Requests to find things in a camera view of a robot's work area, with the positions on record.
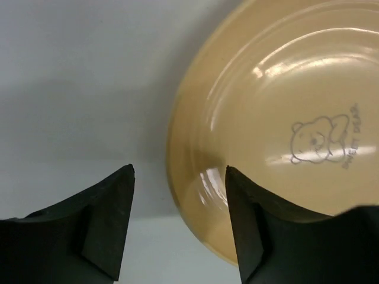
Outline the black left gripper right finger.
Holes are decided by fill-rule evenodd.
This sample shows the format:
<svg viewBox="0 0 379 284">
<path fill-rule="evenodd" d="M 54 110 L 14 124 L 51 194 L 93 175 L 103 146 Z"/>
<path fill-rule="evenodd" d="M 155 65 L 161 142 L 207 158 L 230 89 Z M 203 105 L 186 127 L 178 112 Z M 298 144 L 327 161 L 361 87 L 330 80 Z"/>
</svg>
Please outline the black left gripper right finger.
<svg viewBox="0 0 379 284">
<path fill-rule="evenodd" d="M 225 185 L 242 283 L 378 282 L 378 206 L 329 217 L 231 166 Z"/>
</svg>

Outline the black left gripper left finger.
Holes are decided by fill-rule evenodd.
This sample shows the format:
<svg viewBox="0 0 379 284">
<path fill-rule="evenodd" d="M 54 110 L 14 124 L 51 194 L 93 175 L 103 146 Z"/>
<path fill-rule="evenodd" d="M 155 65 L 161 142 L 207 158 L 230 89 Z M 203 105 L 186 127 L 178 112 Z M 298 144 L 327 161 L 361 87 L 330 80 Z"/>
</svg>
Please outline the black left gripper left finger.
<svg viewBox="0 0 379 284">
<path fill-rule="evenodd" d="M 128 164 L 61 202 L 2 220 L 1 282 L 117 282 L 134 185 Z"/>
</svg>

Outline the orange plate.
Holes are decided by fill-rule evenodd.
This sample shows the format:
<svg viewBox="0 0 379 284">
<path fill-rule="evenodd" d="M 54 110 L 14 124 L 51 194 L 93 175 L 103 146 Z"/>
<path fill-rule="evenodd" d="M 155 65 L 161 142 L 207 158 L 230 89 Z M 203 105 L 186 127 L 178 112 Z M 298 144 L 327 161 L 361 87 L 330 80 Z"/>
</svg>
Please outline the orange plate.
<svg viewBox="0 0 379 284">
<path fill-rule="evenodd" d="M 185 75 L 168 132 L 172 196 L 237 265 L 227 166 L 329 217 L 378 204 L 378 2 L 244 1 Z"/>
</svg>

